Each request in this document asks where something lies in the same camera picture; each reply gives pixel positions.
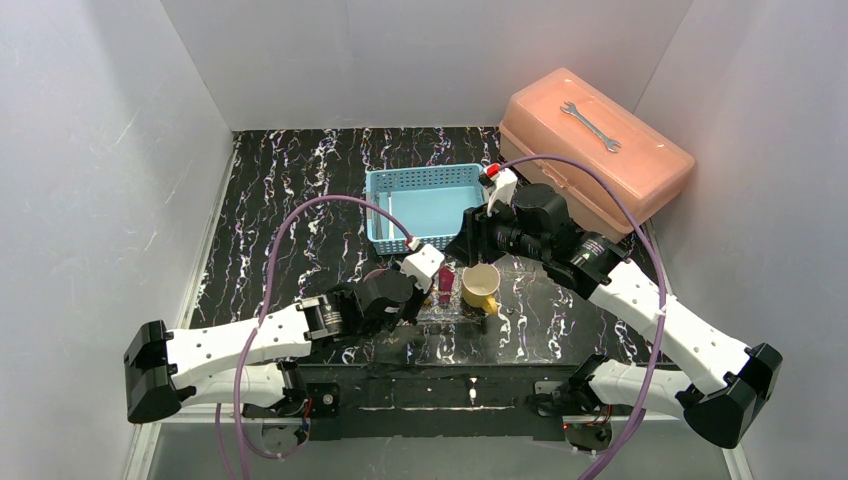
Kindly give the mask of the yellow mug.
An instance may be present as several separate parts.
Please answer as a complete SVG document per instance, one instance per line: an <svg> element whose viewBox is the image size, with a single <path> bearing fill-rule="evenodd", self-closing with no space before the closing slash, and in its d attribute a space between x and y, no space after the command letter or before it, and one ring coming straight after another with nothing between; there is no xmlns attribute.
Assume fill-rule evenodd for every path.
<svg viewBox="0 0 848 480"><path fill-rule="evenodd" d="M462 299L470 307L483 310L488 315L498 313L495 298L500 286L500 274L490 264L479 263L465 268L461 274Z"/></svg>

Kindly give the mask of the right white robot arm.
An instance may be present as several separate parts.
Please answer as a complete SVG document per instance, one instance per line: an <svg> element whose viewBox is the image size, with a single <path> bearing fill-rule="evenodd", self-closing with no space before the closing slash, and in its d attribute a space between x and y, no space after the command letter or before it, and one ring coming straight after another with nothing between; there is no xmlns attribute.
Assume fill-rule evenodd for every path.
<svg viewBox="0 0 848 480"><path fill-rule="evenodd" d="M731 449L773 394L783 362L774 347L734 339L662 294L621 247L580 228L565 199L547 185L521 187L508 203L466 209L445 251L466 267L505 255L536 260L555 284L612 313L644 339L662 336L655 346L676 367L656 369L645 395L646 368L593 354L562 386L531 395L541 412L629 405L680 418L703 439Z"/></svg>

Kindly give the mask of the pink toothpaste tube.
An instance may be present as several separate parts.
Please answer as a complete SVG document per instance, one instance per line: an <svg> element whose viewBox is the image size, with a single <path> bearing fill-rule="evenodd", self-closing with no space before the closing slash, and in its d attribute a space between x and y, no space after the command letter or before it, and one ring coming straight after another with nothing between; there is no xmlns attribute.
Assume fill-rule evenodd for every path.
<svg viewBox="0 0 848 480"><path fill-rule="evenodd" d="M455 283L455 272L449 265L443 266L438 272L438 305L442 308L450 306Z"/></svg>

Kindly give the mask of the blue plastic basket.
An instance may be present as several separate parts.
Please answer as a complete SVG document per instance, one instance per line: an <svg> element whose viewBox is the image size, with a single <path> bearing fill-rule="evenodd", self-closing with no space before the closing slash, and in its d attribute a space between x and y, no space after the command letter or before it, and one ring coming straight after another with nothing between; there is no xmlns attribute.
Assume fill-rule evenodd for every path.
<svg viewBox="0 0 848 480"><path fill-rule="evenodd" d="M376 170L366 174L366 200L423 243L442 251L461 228L463 213L486 202L476 163Z"/></svg>

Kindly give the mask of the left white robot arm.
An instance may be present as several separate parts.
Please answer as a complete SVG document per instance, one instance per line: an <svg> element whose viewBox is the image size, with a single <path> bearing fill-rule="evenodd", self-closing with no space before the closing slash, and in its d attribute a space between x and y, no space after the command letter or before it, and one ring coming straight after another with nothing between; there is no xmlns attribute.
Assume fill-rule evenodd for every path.
<svg viewBox="0 0 848 480"><path fill-rule="evenodd" d="M296 301L264 320L205 329L143 324L123 355L127 419L169 418L198 404L252 405L293 414L307 397L296 360L336 342L356 341L413 322L434 279L386 269Z"/></svg>

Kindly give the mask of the clear glass tray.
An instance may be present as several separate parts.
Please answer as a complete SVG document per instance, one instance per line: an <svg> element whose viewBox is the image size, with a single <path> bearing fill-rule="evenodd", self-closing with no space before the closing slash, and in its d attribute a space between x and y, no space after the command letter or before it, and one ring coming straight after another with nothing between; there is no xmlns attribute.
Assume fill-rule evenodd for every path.
<svg viewBox="0 0 848 480"><path fill-rule="evenodd" d="M460 267L457 270L453 270L455 272L455 283L454 288L461 290L461 316L457 318L453 322L445 322L445 323L419 323L416 318L414 320L409 321L411 325L430 325L430 324L457 324L457 323L481 323L483 319L488 316L483 310L470 307L468 304L464 302L462 299L462 286L461 286L461 274L464 268ZM434 279L433 287L436 286L438 289L438 275Z"/></svg>

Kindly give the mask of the white toothbrush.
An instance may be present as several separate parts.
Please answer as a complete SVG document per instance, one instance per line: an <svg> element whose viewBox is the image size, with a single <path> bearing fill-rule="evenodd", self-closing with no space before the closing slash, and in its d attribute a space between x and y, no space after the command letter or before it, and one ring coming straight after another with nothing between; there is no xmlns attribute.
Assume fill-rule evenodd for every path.
<svg viewBox="0 0 848 480"><path fill-rule="evenodd" d="M397 217L396 217L396 215L393 211L393 193L392 192L387 193L387 211L388 211L389 215L391 216L391 218L389 219L389 238L392 239L392 240L394 240L396 238L400 238L403 241L405 241L407 239L407 236L404 233L404 230L399 225L399 221L397 220Z"/></svg>

